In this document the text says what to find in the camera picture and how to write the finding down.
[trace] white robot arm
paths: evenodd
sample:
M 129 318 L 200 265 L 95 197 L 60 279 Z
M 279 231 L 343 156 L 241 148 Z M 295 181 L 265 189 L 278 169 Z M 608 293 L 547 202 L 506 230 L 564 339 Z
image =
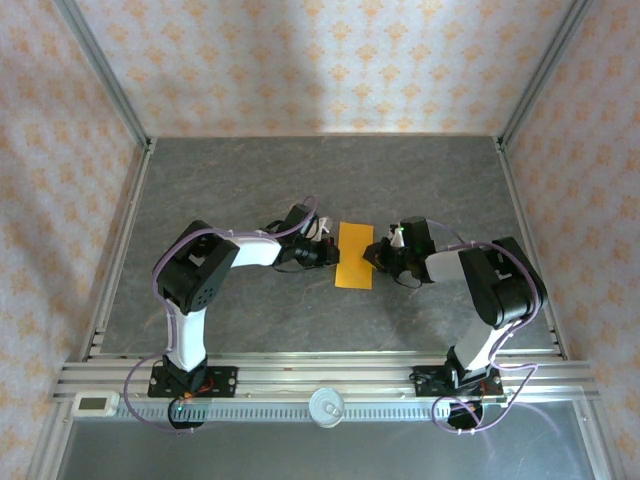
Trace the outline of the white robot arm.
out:
M 426 219 L 410 217 L 391 225 L 389 236 L 367 247 L 364 258 L 396 279 L 408 270 L 421 284 L 466 281 L 481 321 L 472 322 L 449 349 L 439 379 L 448 394 L 484 380 L 492 371 L 496 342 L 536 303 L 547 302 L 542 280 L 512 237 L 436 252 Z
M 317 216 L 304 204 L 294 206 L 285 220 L 273 222 L 266 231 L 242 235 L 218 235 L 205 222 L 192 222 L 154 268 L 157 293 L 167 305 L 169 347 L 158 367 L 163 371 L 156 372 L 163 388 L 150 388 L 150 396 L 151 390 L 179 396 L 202 386 L 207 375 L 206 309 L 231 268 L 277 266 L 290 260 L 303 268 L 334 265 L 338 248 L 333 238 L 324 236 L 330 225 L 328 217 Z

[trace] patterned wallpaper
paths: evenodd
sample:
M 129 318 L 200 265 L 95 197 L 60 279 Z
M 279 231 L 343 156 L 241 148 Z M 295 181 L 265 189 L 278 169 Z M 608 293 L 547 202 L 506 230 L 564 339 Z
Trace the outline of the patterned wallpaper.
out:
M 0 8 L 0 478 L 86 332 L 134 142 L 49 0 Z
M 592 7 L 511 162 L 572 353 L 640 478 L 640 9 Z
M 151 136 L 501 133 L 570 0 L 79 0 Z

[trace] gray table surface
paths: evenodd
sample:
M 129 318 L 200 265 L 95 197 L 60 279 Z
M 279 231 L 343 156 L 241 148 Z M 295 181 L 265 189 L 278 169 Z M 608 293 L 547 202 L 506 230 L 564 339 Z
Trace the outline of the gray table surface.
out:
M 133 420 L 76 419 L 58 478 L 592 479 L 571 403 L 530 408 L 516 405 L 493 429 L 461 437 L 388 422 L 218 423 L 176 438 Z
M 151 269 L 195 219 L 253 230 L 282 219 L 308 194 L 334 220 L 374 225 L 424 215 L 466 239 L 521 233 L 489 137 L 288 137 L 160 139 L 107 326 L 102 351 L 147 353 L 167 342 Z M 440 247 L 452 243 L 432 229 Z M 334 286 L 334 268 L 281 274 L 230 271 L 207 310 L 209 352 L 443 352 L 475 316 L 463 283 L 410 290 L 374 273 L 373 290 Z M 540 317 L 511 348 L 550 348 Z

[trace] purple cable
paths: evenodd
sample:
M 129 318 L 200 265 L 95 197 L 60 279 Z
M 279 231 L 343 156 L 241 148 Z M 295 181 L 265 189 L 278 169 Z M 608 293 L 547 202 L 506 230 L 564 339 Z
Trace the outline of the purple cable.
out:
M 165 432 L 165 433 L 175 434 L 175 435 L 183 435 L 183 434 L 186 434 L 186 433 L 194 433 L 194 431 L 195 431 L 195 429 L 193 429 L 193 428 L 191 428 L 191 429 L 189 429 L 187 431 L 174 430 L 173 428 L 163 427 L 161 425 L 157 425 L 154 422 L 150 422 L 149 420 L 146 420 L 144 417 L 139 415 L 138 412 L 135 411 L 135 409 L 131 405 L 131 401 L 129 400 L 129 385 L 131 384 L 131 380 L 133 378 L 133 374 L 142 365 L 144 365 L 149 360 L 154 360 L 156 358 L 162 358 L 163 355 L 167 355 L 167 354 L 171 353 L 171 351 L 176 348 L 176 341 L 177 341 L 177 336 L 178 336 L 178 327 L 177 327 L 177 322 L 176 322 L 176 312 L 173 309 L 173 307 L 171 306 L 171 304 L 169 302 L 167 302 L 167 300 L 162 295 L 160 295 L 160 293 L 158 293 L 158 276 L 160 275 L 160 272 L 162 271 L 162 269 L 167 265 L 169 260 L 171 260 L 174 257 L 174 255 L 176 253 L 178 253 L 178 251 L 182 247 L 184 247 L 187 243 L 191 242 L 192 240 L 194 240 L 194 239 L 196 239 L 198 237 L 201 237 L 202 235 L 215 234 L 215 235 L 220 235 L 221 237 L 226 237 L 226 238 L 237 237 L 237 236 L 279 238 L 279 237 L 284 237 L 285 235 L 289 235 L 290 233 L 293 233 L 293 232 L 299 230 L 300 228 L 302 228 L 304 225 L 306 225 L 307 222 L 309 220 L 311 220 L 311 218 L 315 214 L 316 209 L 318 208 L 318 199 L 313 195 L 309 195 L 307 198 L 305 198 L 303 200 L 302 203 L 303 204 L 306 203 L 307 200 L 309 200 L 309 199 L 312 199 L 313 202 L 314 202 L 313 206 L 311 207 L 311 211 L 307 214 L 307 216 L 300 223 L 298 223 L 294 227 L 291 227 L 288 230 L 285 230 L 284 232 L 280 232 L 280 233 L 276 233 L 276 234 L 270 234 L 270 233 L 261 232 L 261 231 L 234 232 L 233 230 L 224 230 L 224 229 L 221 229 L 221 228 L 203 228 L 201 230 L 197 230 L 195 232 L 192 232 L 189 235 L 187 235 L 186 237 L 184 237 L 183 239 L 181 239 L 173 247 L 171 247 L 167 251 L 166 254 L 163 255 L 163 257 L 160 259 L 158 264 L 153 269 L 153 273 L 151 274 L 151 290 L 153 291 L 153 295 L 156 297 L 156 299 L 160 303 L 162 303 L 164 305 L 165 309 L 167 310 L 167 314 L 169 315 L 169 322 L 171 323 L 171 342 L 169 343 L 169 346 L 164 351 L 158 352 L 158 353 L 154 353 L 153 355 L 149 355 L 148 357 L 144 357 L 138 363 L 136 363 L 133 366 L 133 368 L 129 371 L 129 374 L 127 375 L 127 378 L 124 381 L 124 387 L 122 389 L 122 399 L 124 400 L 124 403 L 127 406 L 127 409 L 129 410 L 131 415 L 133 415 L 140 423 L 143 423 L 145 425 L 149 425 L 149 426 L 155 428 L 156 430 L 159 430 L 159 431 L 162 431 L 162 432 Z
M 309 199 L 313 200 L 313 206 L 311 207 L 311 211 L 309 211 L 309 213 L 307 213 L 307 216 L 304 217 L 304 219 L 298 225 L 296 225 L 295 227 L 291 227 L 289 230 L 285 230 L 284 232 L 270 234 L 270 237 L 271 238 L 286 237 L 290 233 L 297 232 L 303 226 L 305 226 L 307 224 L 307 222 L 309 220 L 311 220 L 311 218 L 316 213 L 316 210 L 318 208 L 318 199 L 316 197 L 314 197 L 313 195 L 309 195 L 307 198 L 305 198 L 302 201 L 302 204 L 304 205 L 305 203 L 307 203 L 307 200 L 309 200 Z
M 430 223 L 430 224 L 432 224 L 432 225 L 435 225 L 435 226 L 437 226 L 437 227 L 442 228 L 443 230 L 446 230 L 446 231 L 447 231 L 447 232 L 449 232 L 452 236 L 456 237 L 460 243 L 467 243 L 467 242 L 465 242 L 464 238 L 462 238 L 460 235 L 458 235 L 458 233 L 457 233 L 455 230 L 453 230 L 453 229 L 452 229 L 452 228 L 450 228 L 449 226 L 445 225 L 444 223 L 440 223 L 440 222 L 437 222 L 437 221 L 435 221 L 435 220 L 430 220 L 430 219 L 428 219 L 428 218 L 427 218 L 427 223 Z
M 449 228 L 448 226 L 443 225 L 443 224 L 439 224 L 439 222 L 435 222 L 435 221 L 432 221 L 432 220 L 427 220 L 427 221 L 430 222 L 430 223 L 433 223 L 434 225 L 438 225 L 438 226 L 444 228 L 445 230 L 449 231 L 453 236 L 455 236 L 458 240 L 460 240 L 461 242 L 464 242 L 464 240 L 462 240 L 462 237 L 460 237 L 460 235 L 458 235 L 455 232 L 455 230 Z M 518 330 L 526 327 L 529 323 L 531 323 L 531 321 L 533 321 L 533 319 L 536 317 L 536 315 L 540 311 L 540 295 L 538 294 L 538 289 L 536 288 L 536 285 L 535 285 L 535 283 L 533 281 L 533 278 L 531 277 L 531 275 L 529 274 L 529 272 L 527 271 L 525 266 L 522 264 L 522 262 L 520 262 L 511 252 L 509 252 L 508 250 L 506 250 L 505 248 L 503 248 L 503 247 L 501 247 L 499 245 L 496 245 L 496 244 L 493 244 L 493 243 L 487 243 L 487 242 L 461 243 L 461 244 L 458 244 L 458 245 L 454 245 L 452 248 L 450 248 L 450 250 L 461 250 L 461 249 L 473 248 L 473 247 L 491 248 L 493 250 L 497 250 L 503 256 L 507 257 L 516 266 L 516 268 L 518 270 L 520 270 L 520 273 L 522 273 L 522 275 L 524 276 L 524 278 L 525 278 L 525 280 L 527 282 L 527 285 L 531 289 L 531 293 L 533 295 L 533 310 L 531 311 L 531 313 L 529 315 L 527 315 L 525 318 L 523 318 L 519 323 L 514 323 L 511 327 L 509 327 L 507 330 L 505 330 L 504 334 L 502 334 L 500 336 L 500 338 L 498 338 L 498 340 L 496 340 L 496 342 L 491 347 L 491 350 L 489 351 L 489 362 L 490 362 L 492 367 L 494 367 L 494 368 L 496 368 L 498 370 L 517 371 L 517 370 L 528 370 L 528 369 L 531 369 L 531 371 L 524 378 L 522 384 L 520 385 L 518 390 L 516 390 L 516 392 L 514 393 L 513 397 L 511 398 L 511 400 L 507 404 L 507 407 L 503 410 L 503 412 L 500 415 L 498 415 L 498 417 L 495 420 L 493 420 L 492 422 L 490 422 L 489 424 L 483 425 L 483 426 L 479 426 L 477 428 L 472 428 L 472 429 L 469 429 L 469 430 L 462 430 L 462 429 L 447 428 L 447 427 L 441 425 L 436 419 L 436 407 L 438 406 L 438 403 L 440 403 L 443 400 L 453 400 L 455 403 L 461 405 L 472 416 L 472 418 L 476 422 L 476 425 L 479 425 L 480 421 L 479 421 L 477 415 L 473 412 L 473 410 L 471 410 L 471 408 L 464 401 L 462 401 L 462 399 L 460 399 L 458 397 L 455 397 L 455 396 L 446 396 L 446 397 L 440 397 L 440 398 L 436 399 L 436 401 L 431 406 L 431 419 L 432 419 L 433 423 L 440 430 L 442 430 L 444 432 L 447 432 L 447 433 L 455 433 L 457 435 L 460 435 L 462 433 L 469 433 L 469 434 L 473 435 L 476 432 L 483 432 L 483 431 L 486 431 L 486 430 L 494 427 L 495 425 L 497 425 L 505 417 L 505 415 L 507 413 L 509 413 L 509 411 L 511 410 L 511 407 L 513 407 L 513 404 L 515 403 L 516 399 L 518 398 L 518 395 L 520 395 L 520 393 L 522 392 L 524 387 L 527 385 L 527 383 L 529 382 L 531 377 L 538 370 L 538 365 L 535 364 L 535 363 L 527 363 L 527 364 L 523 364 L 523 365 L 507 367 L 507 366 L 503 366 L 503 365 L 500 365 L 500 364 L 495 362 L 495 357 L 498 354 L 498 351 L 507 342 L 507 340 L 509 338 L 511 338 L 514 335 L 514 333 L 516 333 Z

